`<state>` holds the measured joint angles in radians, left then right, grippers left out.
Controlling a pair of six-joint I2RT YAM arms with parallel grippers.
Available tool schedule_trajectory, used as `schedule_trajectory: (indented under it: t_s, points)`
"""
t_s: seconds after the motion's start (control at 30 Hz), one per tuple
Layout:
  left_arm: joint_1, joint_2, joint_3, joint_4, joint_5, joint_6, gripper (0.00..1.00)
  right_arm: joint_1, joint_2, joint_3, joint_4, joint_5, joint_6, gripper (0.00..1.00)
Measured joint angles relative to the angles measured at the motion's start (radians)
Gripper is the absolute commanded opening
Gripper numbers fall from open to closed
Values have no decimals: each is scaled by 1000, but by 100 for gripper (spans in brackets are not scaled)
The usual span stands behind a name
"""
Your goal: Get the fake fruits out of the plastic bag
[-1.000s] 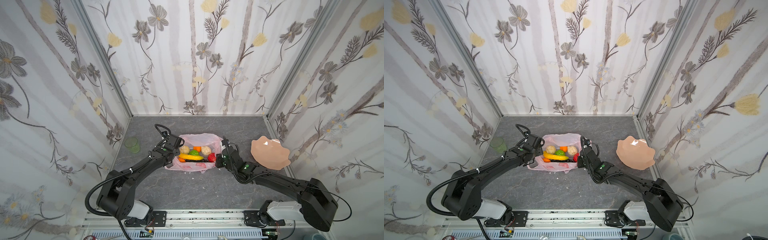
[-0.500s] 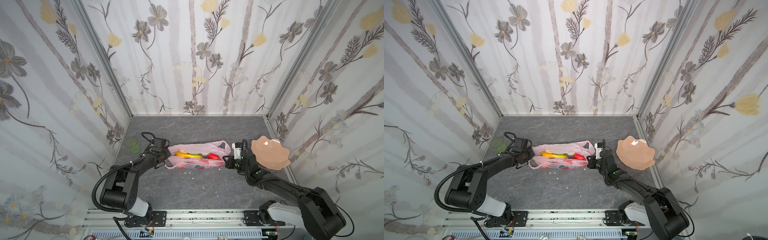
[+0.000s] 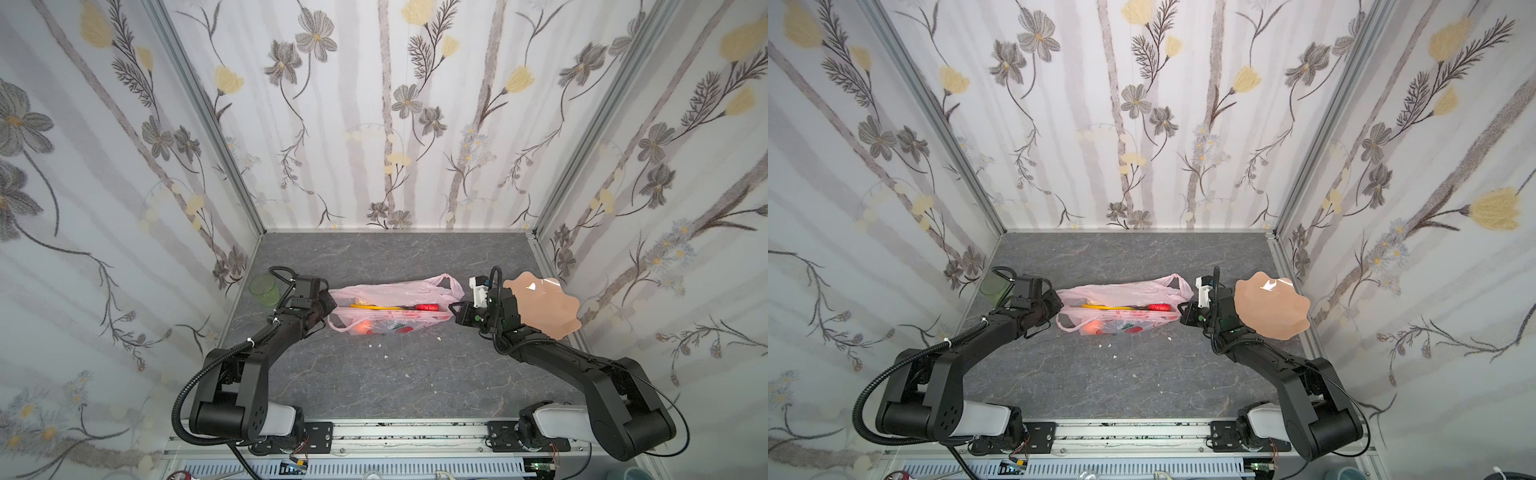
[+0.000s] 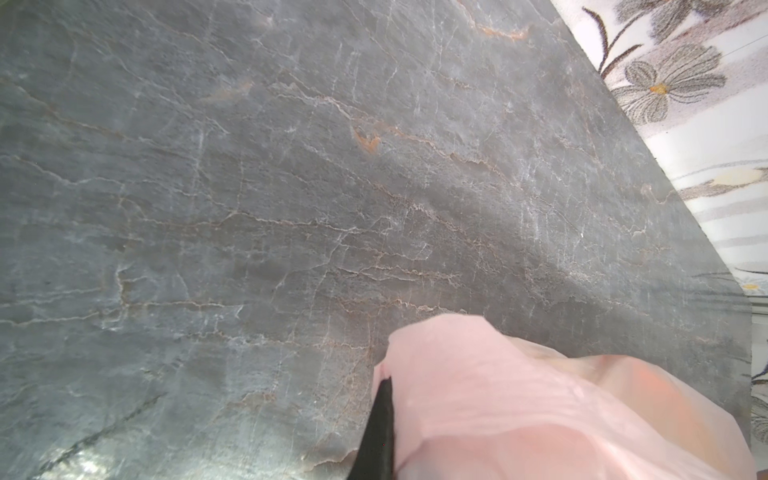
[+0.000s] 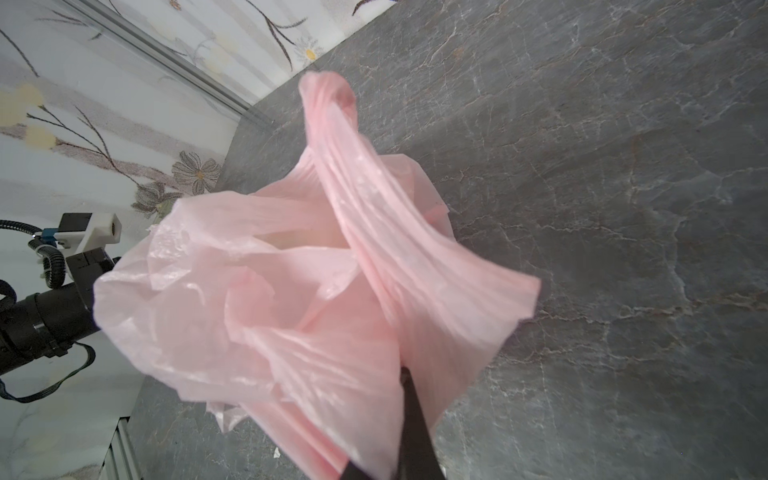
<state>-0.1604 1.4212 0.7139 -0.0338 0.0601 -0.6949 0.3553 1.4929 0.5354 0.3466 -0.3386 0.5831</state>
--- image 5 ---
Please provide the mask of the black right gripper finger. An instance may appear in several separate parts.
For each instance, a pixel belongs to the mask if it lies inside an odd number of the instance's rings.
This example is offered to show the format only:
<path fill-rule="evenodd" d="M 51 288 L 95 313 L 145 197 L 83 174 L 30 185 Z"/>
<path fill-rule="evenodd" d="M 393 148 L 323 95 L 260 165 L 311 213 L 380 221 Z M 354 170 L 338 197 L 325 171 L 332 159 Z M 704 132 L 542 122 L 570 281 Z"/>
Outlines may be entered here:
<path fill-rule="evenodd" d="M 404 423 L 394 479 L 445 479 L 411 373 L 405 367 L 401 368 L 400 385 L 404 393 Z"/>

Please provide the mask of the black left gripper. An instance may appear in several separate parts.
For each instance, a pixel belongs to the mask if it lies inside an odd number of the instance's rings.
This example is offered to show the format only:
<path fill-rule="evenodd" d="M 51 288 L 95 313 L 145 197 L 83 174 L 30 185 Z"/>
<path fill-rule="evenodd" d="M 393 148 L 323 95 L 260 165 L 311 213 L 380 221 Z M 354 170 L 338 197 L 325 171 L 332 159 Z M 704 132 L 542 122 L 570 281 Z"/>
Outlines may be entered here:
<path fill-rule="evenodd" d="M 103 247 L 91 249 L 66 258 L 68 272 L 85 309 L 93 312 L 94 284 L 105 273 L 112 271 L 119 257 L 111 258 Z"/>

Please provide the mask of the pink plastic bag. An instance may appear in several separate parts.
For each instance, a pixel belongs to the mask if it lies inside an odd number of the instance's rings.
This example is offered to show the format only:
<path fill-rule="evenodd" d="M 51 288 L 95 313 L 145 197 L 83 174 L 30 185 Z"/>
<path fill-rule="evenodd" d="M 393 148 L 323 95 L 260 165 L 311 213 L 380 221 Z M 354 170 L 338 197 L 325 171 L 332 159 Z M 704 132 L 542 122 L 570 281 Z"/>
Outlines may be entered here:
<path fill-rule="evenodd" d="M 455 238 L 422 167 L 381 155 L 334 72 L 299 83 L 306 147 L 251 194 L 178 200 L 94 286 L 142 373 L 223 430 L 254 420 L 310 478 L 392 479 L 409 375 L 428 430 L 530 319 L 539 279 Z"/>

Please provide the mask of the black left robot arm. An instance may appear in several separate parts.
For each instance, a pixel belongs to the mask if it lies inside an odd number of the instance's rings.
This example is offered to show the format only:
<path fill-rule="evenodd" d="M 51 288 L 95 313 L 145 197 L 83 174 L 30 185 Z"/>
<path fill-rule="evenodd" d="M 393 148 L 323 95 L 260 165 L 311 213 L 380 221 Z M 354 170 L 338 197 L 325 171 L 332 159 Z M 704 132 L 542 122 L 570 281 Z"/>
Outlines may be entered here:
<path fill-rule="evenodd" d="M 120 242 L 122 224 L 114 214 L 65 213 L 56 228 L 12 220 L 3 220 L 1 228 L 29 237 L 48 287 L 20 300 L 8 282 L 1 282 L 1 373 L 80 346 L 86 360 L 65 376 L 70 379 L 95 361 L 95 350 L 82 339 L 99 331 L 94 284 L 115 266 L 105 247 Z"/>

